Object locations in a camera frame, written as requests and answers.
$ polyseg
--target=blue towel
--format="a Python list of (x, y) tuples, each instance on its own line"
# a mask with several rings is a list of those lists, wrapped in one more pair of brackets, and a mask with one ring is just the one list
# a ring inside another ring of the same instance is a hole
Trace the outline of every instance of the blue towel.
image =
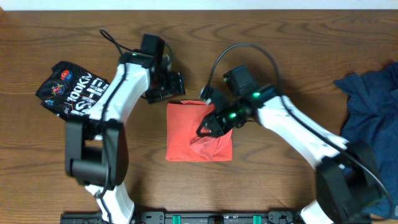
[[(398, 219), (398, 63), (380, 72), (352, 74), (335, 85), (349, 96), (349, 118), (341, 135), (372, 147)], [(364, 212), (387, 217), (389, 203), (384, 198)]]

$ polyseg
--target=white wall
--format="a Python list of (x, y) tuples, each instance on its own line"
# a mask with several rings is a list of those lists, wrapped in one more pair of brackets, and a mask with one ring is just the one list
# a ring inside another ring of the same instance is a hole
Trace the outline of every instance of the white wall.
[(15, 10), (398, 9), (398, 0), (0, 0)]

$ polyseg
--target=wooden table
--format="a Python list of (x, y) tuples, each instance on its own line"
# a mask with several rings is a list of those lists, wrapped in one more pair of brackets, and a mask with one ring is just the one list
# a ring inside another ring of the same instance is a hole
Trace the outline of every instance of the wooden table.
[[(197, 98), (217, 56), (252, 42), (277, 60), (285, 91), (304, 113), (338, 134), (347, 97), (333, 84), (352, 72), (380, 70), (398, 58), (396, 11), (57, 11), (0, 17), (0, 223), (58, 223), (63, 212), (96, 211), (93, 197), (64, 171), (64, 122), (34, 96), (61, 60), (112, 80), (121, 44), (139, 47), (144, 33), (165, 39), (182, 71), (186, 97)], [(275, 83), (270, 63), (236, 49), (222, 74), (249, 65), (262, 84)], [(301, 208), (315, 198), (314, 173), (278, 135), (254, 123), (234, 130), (234, 160), (165, 160), (167, 102), (140, 100), (127, 122), (125, 179), (141, 206), (169, 211)]]

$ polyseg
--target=orange object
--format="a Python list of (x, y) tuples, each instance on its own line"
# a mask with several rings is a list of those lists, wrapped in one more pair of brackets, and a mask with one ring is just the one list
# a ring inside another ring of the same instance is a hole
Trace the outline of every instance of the orange object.
[(210, 162), (230, 161), (233, 155), (232, 130), (219, 138), (198, 137), (202, 119), (215, 110), (202, 101), (183, 100), (167, 105), (168, 161)]

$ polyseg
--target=folded red cloth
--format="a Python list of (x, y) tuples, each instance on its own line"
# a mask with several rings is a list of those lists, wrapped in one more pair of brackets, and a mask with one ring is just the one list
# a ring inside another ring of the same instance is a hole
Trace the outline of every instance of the folded red cloth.
[(183, 100), (167, 105), (168, 161), (208, 162), (232, 160), (232, 130), (219, 138), (198, 137), (202, 119), (215, 110), (202, 101)]

